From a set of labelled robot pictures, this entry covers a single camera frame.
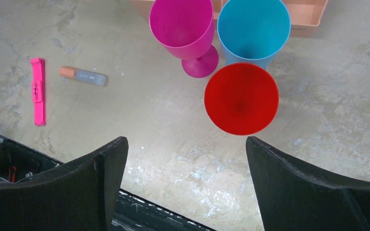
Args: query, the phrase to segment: blue cup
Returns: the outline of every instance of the blue cup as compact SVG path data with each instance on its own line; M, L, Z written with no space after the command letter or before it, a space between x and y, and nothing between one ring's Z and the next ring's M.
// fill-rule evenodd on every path
M289 11L281 0L230 0L218 19L226 65L251 63L266 69L289 39Z

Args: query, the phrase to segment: plastic container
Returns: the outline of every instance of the plastic container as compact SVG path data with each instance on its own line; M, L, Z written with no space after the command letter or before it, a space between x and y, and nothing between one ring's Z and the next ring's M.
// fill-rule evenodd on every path
M215 71L219 54L212 45L215 33L211 0L156 0L149 14L155 38L191 77Z
M283 0L290 12L291 36L310 37L320 25L328 0Z
M131 4L137 9L138 13L148 22L149 12L151 10L152 4L155 0L130 0ZM219 17L219 12L221 11L223 5L227 0L212 0L213 3L213 19L216 28L217 20Z
M266 69L289 39L289 12L280 0L230 0L218 19L226 64L251 63Z
M278 109L275 80L263 68L237 63L221 68L205 89L205 108L212 122L233 135L252 135L266 128Z

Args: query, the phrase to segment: marker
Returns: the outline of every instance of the marker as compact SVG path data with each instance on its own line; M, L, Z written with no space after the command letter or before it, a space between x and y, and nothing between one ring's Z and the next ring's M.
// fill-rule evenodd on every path
M60 76L79 80L86 83L91 83L99 86L104 86L107 82L107 76L91 72L84 71L70 66L62 66L60 68Z

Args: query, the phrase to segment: plastic cup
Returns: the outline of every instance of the plastic cup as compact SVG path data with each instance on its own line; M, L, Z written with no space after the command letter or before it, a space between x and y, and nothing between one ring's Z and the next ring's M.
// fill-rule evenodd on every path
M230 0L218 19L226 65L247 62L266 69L289 39L289 11L280 0Z
M201 78L215 71L219 55L212 46L215 25L211 0L156 0L149 26L165 49L182 59L188 75Z
M217 127L234 135L252 135L273 121L279 94L266 70L250 63L236 63L212 76L204 100L206 112Z

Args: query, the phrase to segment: red cup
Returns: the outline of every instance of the red cup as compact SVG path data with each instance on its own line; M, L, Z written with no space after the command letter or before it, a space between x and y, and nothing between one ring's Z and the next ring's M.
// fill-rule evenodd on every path
M205 89L205 108L212 122L233 135L252 135L266 128L278 109L273 77L249 63L223 67Z

